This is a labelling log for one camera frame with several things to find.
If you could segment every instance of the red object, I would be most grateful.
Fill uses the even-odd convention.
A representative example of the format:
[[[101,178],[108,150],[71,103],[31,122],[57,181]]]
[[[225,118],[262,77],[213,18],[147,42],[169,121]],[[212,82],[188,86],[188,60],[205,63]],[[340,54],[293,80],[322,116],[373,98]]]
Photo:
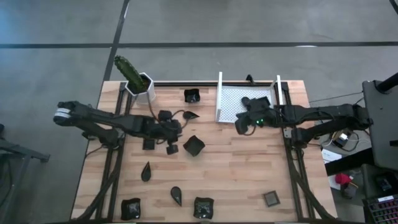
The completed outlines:
[[[343,185],[351,182],[351,178],[346,174],[336,174],[336,183]]]

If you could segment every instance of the gray floor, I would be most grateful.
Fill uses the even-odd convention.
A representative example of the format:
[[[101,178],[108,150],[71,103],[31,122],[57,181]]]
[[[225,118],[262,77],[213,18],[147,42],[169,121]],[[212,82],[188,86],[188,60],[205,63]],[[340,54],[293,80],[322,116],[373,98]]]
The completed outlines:
[[[112,43],[123,0],[0,0],[0,44]],[[388,0],[131,0],[120,43],[398,41]],[[0,123],[6,139],[51,154],[33,162],[15,223],[68,220],[87,145],[52,122],[58,101],[96,105],[111,49],[0,49]],[[311,100],[361,91],[398,71],[398,47],[118,49],[155,80],[304,80]],[[121,80],[111,72],[110,80]],[[354,103],[361,95],[312,106]],[[365,148],[361,144],[358,150]],[[358,203],[334,192],[339,217]]]

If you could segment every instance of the white pot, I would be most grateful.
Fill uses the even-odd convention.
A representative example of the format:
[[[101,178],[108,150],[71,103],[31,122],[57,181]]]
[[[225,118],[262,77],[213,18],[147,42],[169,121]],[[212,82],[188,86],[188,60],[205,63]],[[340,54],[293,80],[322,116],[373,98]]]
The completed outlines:
[[[132,95],[133,99],[135,97],[137,97],[136,102],[142,103],[142,104],[148,104],[147,93],[149,94],[150,102],[152,102],[156,98],[154,81],[145,72],[140,73],[140,75],[145,76],[150,81],[148,90],[146,92],[139,93],[139,94],[133,94],[132,91],[128,87],[129,82],[126,82],[125,87],[126,87],[126,90]]]

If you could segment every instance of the wooden table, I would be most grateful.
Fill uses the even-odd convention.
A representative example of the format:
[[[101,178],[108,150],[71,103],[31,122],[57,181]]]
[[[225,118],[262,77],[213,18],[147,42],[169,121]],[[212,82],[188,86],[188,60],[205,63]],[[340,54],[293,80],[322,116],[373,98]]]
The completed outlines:
[[[288,81],[288,84],[292,104],[309,106],[304,82]],[[183,136],[178,140],[179,153],[168,156],[165,143],[156,145],[154,151],[143,151],[142,139],[127,137],[114,221],[120,220],[121,201],[136,197],[141,199],[142,208],[138,222],[198,222],[200,220],[193,217],[195,197],[215,200],[212,222],[296,221],[281,130],[257,128],[252,136],[240,136],[233,124],[215,122],[216,87],[199,88],[201,101],[197,104],[184,103],[183,90],[187,88],[156,87],[156,100],[152,104],[155,114],[159,110],[173,112],[183,109],[200,115],[183,130]],[[119,82],[104,82],[98,109],[113,113],[118,90]],[[147,106],[137,104],[132,107],[131,114],[150,115]],[[184,122],[181,113],[176,118]],[[307,122],[301,126],[312,125],[312,122]],[[206,144],[196,157],[182,146],[193,135]],[[88,152],[99,145],[99,142],[91,142]],[[98,193],[105,158],[106,150],[102,149],[86,159],[72,218],[82,214]],[[141,172],[148,161],[152,177],[143,182]],[[312,192],[336,217],[319,147],[308,146],[304,161]],[[170,189],[174,186],[182,190],[182,207],[170,196]],[[268,208],[262,195],[273,190],[279,196],[280,205]],[[305,210],[303,194],[300,198]],[[107,206],[105,200],[104,216]]]

